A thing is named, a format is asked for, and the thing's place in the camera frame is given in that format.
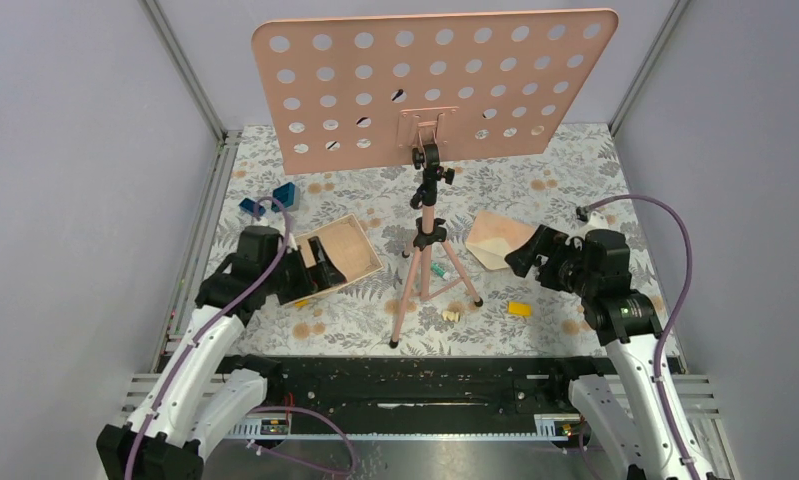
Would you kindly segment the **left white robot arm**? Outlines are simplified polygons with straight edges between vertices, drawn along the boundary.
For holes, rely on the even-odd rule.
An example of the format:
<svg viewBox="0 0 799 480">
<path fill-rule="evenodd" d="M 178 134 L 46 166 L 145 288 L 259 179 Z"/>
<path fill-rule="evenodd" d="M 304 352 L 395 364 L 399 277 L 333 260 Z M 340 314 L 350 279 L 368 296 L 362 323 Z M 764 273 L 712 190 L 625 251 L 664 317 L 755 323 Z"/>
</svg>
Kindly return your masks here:
<svg viewBox="0 0 799 480">
<path fill-rule="evenodd" d="M 203 387 L 266 299 L 289 303 L 341 286 L 346 276 L 321 239 L 249 226 L 237 248 L 200 285 L 188 330 L 163 373 L 121 426 L 107 424 L 96 449 L 109 479 L 199 479 L 207 458 L 254 407 L 284 401 L 280 366 L 247 356 L 206 406 Z"/>
</svg>

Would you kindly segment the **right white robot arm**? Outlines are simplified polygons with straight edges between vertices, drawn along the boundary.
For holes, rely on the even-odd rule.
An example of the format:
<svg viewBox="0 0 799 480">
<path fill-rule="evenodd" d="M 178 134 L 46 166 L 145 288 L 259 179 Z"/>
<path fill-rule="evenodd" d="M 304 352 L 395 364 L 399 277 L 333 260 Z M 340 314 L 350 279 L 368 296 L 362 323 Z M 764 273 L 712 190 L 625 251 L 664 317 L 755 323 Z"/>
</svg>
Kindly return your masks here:
<svg viewBox="0 0 799 480">
<path fill-rule="evenodd" d="M 613 363 L 626 407 L 610 395 L 604 375 L 574 369 L 550 382 L 548 396 L 558 410 L 578 410 L 608 455 L 614 478 L 716 478 L 675 389 L 654 305 L 632 286 L 624 235 L 590 229 L 569 236 L 541 225 L 505 261 L 520 277 L 536 267 L 541 286 L 579 297 Z"/>
</svg>

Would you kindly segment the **beige lined letter paper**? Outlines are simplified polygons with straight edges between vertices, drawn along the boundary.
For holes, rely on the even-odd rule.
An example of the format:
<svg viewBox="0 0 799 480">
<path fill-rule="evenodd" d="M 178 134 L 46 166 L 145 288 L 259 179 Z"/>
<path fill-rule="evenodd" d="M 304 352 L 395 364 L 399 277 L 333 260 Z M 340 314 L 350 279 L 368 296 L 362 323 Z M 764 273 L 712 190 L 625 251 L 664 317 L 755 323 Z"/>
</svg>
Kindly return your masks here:
<svg viewBox="0 0 799 480">
<path fill-rule="evenodd" d="M 319 238 L 328 259 L 345 276 L 346 282 L 321 289 L 317 293 L 305 296 L 305 299 L 336 292 L 383 269 L 383 262 L 367 237 L 361 222 L 354 214 L 348 214 L 311 232 L 295 236 L 296 244 L 301 249 L 307 267 L 313 267 L 316 264 L 308 245 L 308 239 L 311 237 Z"/>
</svg>

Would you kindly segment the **pink perforated music stand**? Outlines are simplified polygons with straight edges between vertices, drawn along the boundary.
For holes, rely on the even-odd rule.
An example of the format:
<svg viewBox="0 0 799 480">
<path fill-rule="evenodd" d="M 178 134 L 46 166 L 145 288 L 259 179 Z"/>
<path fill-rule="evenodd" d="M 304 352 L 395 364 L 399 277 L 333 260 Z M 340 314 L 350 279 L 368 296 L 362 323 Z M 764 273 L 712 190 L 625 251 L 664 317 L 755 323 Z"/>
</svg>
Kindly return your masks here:
<svg viewBox="0 0 799 480">
<path fill-rule="evenodd" d="M 543 152 L 617 26 L 608 8 L 277 20 L 251 47 L 286 173 L 421 170 L 404 290 L 430 299 L 448 163 Z"/>
</svg>

